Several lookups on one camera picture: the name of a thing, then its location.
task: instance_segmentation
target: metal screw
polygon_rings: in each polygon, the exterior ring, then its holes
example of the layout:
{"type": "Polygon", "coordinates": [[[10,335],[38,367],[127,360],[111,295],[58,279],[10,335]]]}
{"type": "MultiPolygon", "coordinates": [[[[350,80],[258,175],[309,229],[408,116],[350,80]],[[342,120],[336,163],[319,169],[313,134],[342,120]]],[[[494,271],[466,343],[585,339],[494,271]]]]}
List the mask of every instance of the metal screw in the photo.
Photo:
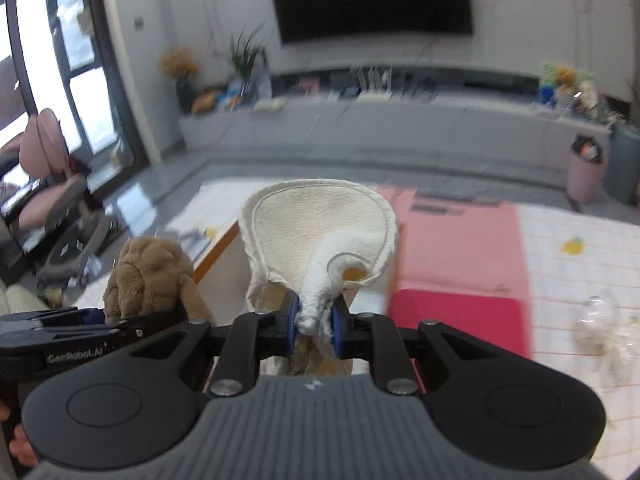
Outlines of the metal screw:
{"type": "Polygon", "coordinates": [[[242,384],[233,379],[220,379],[213,383],[210,388],[212,394],[221,397],[233,397],[242,390],[242,384]]]}
{"type": "Polygon", "coordinates": [[[386,384],[386,389],[396,395],[411,395],[418,390],[418,383],[411,379],[398,377],[386,384]]]}

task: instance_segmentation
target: white checkered tablecloth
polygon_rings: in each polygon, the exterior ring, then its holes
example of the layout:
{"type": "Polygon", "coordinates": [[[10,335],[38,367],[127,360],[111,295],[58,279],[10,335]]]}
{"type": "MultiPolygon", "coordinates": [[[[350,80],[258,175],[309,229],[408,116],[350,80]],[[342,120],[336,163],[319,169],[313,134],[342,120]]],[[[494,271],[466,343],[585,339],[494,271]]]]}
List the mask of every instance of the white checkered tablecloth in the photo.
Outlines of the white checkered tablecloth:
{"type": "Polygon", "coordinates": [[[519,205],[529,269],[532,352],[535,360],[593,388],[607,411],[607,428],[594,463],[615,480],[640,466],[640,363],[629,384],[604,389],[602,358],[577,352],[572,330],[582,303],[608,290],[623,319],[640,314],[640,226],[519,205]],[[584,252],[564,254],[580,237],[584,252]]]}

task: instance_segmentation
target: marble wall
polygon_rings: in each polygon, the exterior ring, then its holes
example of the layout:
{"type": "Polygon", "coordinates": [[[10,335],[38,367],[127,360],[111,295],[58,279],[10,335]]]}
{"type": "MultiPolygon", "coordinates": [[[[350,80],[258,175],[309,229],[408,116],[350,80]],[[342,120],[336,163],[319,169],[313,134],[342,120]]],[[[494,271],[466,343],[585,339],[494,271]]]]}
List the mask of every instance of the marble wall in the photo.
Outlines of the marble wall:
{"type": "Polygon", "coordinates": [[[272,0],[170,0],[178,40],[203,64],[203,82],[230,75],[230,37],[264,24],[276,72],[348,64],[418,64],[536,75],[546,60],[596,73],[601,91],[630,99],[636,40],[632,0],[472,0],[475,34],[395,34],[280,43],[272,0]]]}

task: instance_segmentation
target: gray trash can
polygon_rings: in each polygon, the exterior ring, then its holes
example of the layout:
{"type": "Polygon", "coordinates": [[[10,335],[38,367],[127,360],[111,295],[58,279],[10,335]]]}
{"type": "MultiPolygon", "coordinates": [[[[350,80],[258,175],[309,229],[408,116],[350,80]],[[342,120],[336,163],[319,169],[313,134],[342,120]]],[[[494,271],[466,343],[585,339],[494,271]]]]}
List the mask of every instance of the gray trash can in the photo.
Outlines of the gray trash can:
{"type": "Polygon", "coordinates": [[[608,159],[602,187],[615,200],[635,204],[640,182],[640,130],[631,124],[613,124],[608,159]]]}

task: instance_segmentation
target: vase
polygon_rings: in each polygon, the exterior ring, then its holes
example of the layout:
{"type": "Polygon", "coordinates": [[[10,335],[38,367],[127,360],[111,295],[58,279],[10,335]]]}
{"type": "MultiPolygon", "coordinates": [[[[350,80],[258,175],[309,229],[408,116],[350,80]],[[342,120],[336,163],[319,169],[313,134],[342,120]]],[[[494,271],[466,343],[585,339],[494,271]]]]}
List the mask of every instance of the vase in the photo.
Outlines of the vase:
{"type": "Polygon", "coordinates": [[[187,77],[181,77],[175,82],[175,94],[178,97],[178,105],[183,114],[190,114],[193,102],[196,100],[196,92],[187,77]]]}

